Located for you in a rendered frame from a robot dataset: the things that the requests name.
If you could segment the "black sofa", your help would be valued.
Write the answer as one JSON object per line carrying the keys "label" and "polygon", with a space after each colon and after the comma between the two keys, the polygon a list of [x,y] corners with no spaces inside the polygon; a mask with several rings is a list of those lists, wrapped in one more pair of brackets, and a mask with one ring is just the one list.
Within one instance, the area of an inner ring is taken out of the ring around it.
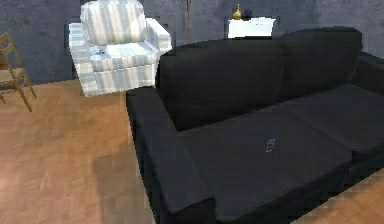
{"label": "black sofa", "polygon": [[384,57],[352,27],[180,46],[126,105],[156,224],[290,224],[384,168]]}

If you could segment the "thin wooden pole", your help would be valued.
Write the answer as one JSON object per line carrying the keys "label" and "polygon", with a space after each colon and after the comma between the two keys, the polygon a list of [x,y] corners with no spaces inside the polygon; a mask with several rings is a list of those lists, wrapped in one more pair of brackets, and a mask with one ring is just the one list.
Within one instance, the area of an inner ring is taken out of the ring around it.
{"label": "thin wooden pole", "polygon": [[187,40],[191,38],[191,2],[192,0],[186,0],[186,10],[187,10]]}

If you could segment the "white side table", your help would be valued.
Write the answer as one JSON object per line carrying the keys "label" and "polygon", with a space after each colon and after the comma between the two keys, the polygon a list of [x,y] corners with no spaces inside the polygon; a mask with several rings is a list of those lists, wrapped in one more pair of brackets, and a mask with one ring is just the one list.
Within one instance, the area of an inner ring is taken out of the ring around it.
{"label": "white side table", "polygon": [[250,20],[231,19],[228,24],[229,38],[271,37],[275,19],[255,17]]}

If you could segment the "wooden chair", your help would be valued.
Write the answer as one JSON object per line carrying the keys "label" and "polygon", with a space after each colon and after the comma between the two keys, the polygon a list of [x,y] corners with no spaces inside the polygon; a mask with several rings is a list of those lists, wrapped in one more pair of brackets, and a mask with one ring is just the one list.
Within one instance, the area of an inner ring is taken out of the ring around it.
{"label": "wooden chair", "polygon": [[28,110],[32,111],[23,91],[24,86],[37,98],[16,45],[10,34],[5,32],[0,35],[0,101],[6,103],[3,97],[5,93],[18,92]]}

